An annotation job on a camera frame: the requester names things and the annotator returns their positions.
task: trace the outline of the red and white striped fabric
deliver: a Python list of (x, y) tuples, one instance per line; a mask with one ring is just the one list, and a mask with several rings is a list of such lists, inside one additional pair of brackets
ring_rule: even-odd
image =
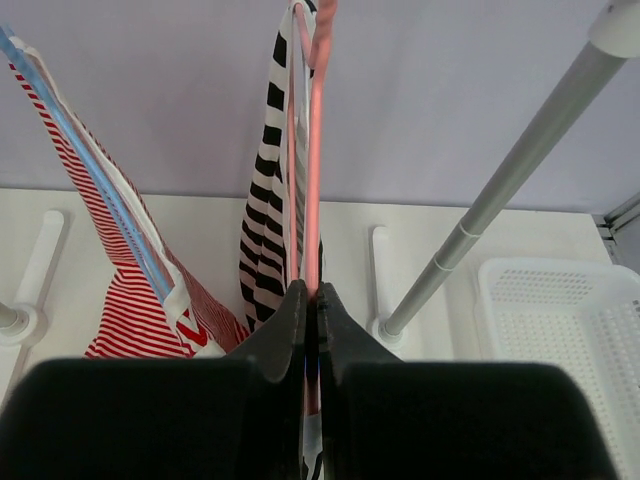
[(68, 109), (38, 52), (16, 37), (12, 37), (11, 41), (29, 56), (33, 65), (48, 82), (49, 90), (68, 114), (69, 120), (73, 121), (85, 146), (96, 155), (103, 156), (102, 167), (114, 183), (121, 183), (122, 190), (119, 192), (129, 192), (128, 208), (131, 211), (133, 205), (136, 220), (144, 224), (144, 228), (147, 229), (145, 233), (156, 240), (154, 253), (164, 262), (163, 273), (167, 274), (174, 287), (170, 295), (171, 302), (167, 300), (164, 305), (161, 304), (74, 147), (32, 86), (10, 64), (16, 79), (44, 122), (63, 166), (89, 210), (105, 252), (116, 267), (116, 273), (107, 289), (98, 334), (85, 355), (89, 358), (190, 358), (197, 354), (215, 352), (215, 344), (225, 352), (231, 351), (249, 335), (247, 328), (238, 323), (233, 314), (218, 303), (173, 256), (155, 230), (155, 225), (135, 187), (84, 124)]

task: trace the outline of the gray metal pole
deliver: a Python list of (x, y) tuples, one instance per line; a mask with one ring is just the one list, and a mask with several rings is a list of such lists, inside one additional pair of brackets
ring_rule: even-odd
[(489, 224), (624, 65), (588, 43), (542, 105), (489, 183), (381, 328), (397, 337), (444, 283)]
[(10, 327), (18, 319), (18, 312), (0, 303), (0, 328)]

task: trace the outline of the pink hanger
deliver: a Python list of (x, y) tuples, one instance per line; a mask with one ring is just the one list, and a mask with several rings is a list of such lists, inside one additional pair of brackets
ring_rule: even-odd
[[(318, 12), (316, 13), (316, 30), (313, 40), (309, 39), (309, 31), (304, 18), (304, 11), (300, 4), (294, 8), (295, 17), (300, 32), (300, 43), (304, 53), (305, 61), (314, 70), (313, 84), (311, 87), (311, 125), (309, 132), (309, 172), (307, 178), (307, 198), (306, 198), (306, 221), (305, 251), (306, 263), (305, 271), (307, 289), (309, 297), (314, 300), (319, 284), (319, 258), (318, 245), (320, 241), (319, 233), (319, 210), (320, 210), (320, 161), (322, 156), (322, 102), (324, 95), (324, 80), (327, 73), (327, 64), (331, 54), (331, 41), (333, 39), (333, 17), (338, 9), (337, 0), (320, 0)], [(298, 265), (296, 238), (296, 217), (295, 217), (295, 126), (293, 120), (293, 88), (292, 78), (290, 78), (290, 95), (288, 119), (288, 151), (289, 151), (289, 198), (291, 215), (291, 251), (292, 264)]]

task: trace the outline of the hanger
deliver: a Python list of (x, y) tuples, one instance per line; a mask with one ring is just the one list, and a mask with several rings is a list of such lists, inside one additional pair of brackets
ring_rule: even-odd
[[(322, 106), (324, 80), (331, 54), (333, 38), (333, 18), (338, 8), (337, 0), (320, 0), (316, 13), (316, 29), (311, 39), (304, 17), (304, 7), (299, 3), (293, 8), (298, 25), (300, 43), (305, 63), (314, 70), (311, 86), (311, 110), (309, 132), (309, 169), (307, 177), (306, 224), (305, 229), (305, 282), (309, 297), (314, 300), (319, 284), (319, 208), (320, 208), (320, 163), (322, 157)], [(289, 105), (287, 113), (288, 154), (289, 154), (289, 198), (290, 198), (290, 241), (297, 244), (295, 214), (295, 125), (293, 113), (293, 74), (289, 79)], [(291, 279), (297, 279), (297, 248), (291, 248)]]
[(47, 82), (34, 67), (31, 60), (29, 60), (25, 51), (14, 45), (11, 37), (16, 38), (10, 28), (0, 27), (0, 50), (6, 54), (11, 63), (13, 63), (27, 82), (31, 84), (33, 90), (46, 105), (60, 129), (73, 145), (80, 160), (87, 167), (91, 181), (95, 184), (105, 205), (109, 209), (109, 213), (111, 213), (111, 216), (118, 225), (118, 229), (125, 238), (136, 262), (140, 265), (145, 277), (149, 281), (149, 285), (160, 303), (164, 303), (167, 294), (171, 291), (171, 287), (162, 274), (162, 270), (154, 254), (146, 245), (143, 235), (136, 226), (135, 220), (124, 205), (120, 193), (78, 136), (75, 128), (51, 94)]

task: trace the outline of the clothing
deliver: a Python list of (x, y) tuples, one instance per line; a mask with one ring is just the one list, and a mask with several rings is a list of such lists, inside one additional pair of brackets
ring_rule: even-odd
[(233, 314), (218, 303), (178, 261), (156, 230), (144, 202), (129, 179), (111, 160), (106, 150), (68, 107), (57, 90), (38, 52), (17, 37), (11, 41), (27, 55), (43, 78), (66, 120), (83, 145), (100, 162), (104, 173), (116, 185), (127, 208), (153, 249), (158, 271), (170, 288), (166, 299), (159, 299), (145, 269), (136, 259), (104, 197), (80, 160), (77, 145), (63, 133), (63, 128), (14, 65), (16, 79), (27, 93), (45, 124), (58, 156), (74, 186), (80, 193), (95, 224), (98, 236), (116, 273), (107, 289), (100, 327), (86, 356), (95, 357), (193, 357), (228, 352), (248, 336)]
[[(290, 245), (288, 162), (285, 135), (290, 79), (293, 75), (293, 7), (303, 7), (309, 35), (315, 29), (316, 8), (310, 1), (294, 0), (287, 9), (276, 37), (269, 67), (267, 109), (262, 140), (242, 221), (240, 241), (240, 284), (245, 300), (247, 326), (254, 331), (280, 306), (291, 279), (287, 268), (292, 249), (302, 257), (306, 170), (308, 161), (307, 104), (303, 101), (296, 122), (296, 238)], [(304, 73), (309, 81), (313, 72)]]

